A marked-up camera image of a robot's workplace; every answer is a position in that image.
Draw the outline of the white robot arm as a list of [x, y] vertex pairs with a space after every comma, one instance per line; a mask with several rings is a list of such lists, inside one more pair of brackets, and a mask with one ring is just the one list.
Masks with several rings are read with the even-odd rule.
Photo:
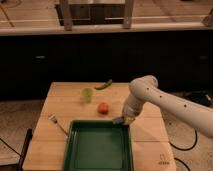
[[213, 138], [213, 109], [161, 91], [158, 80], [152, 75], [130, 82], [129, 95], [122, 109], [125, 125], [135, 120], [146, 102], [170, 112], [203, 135]]

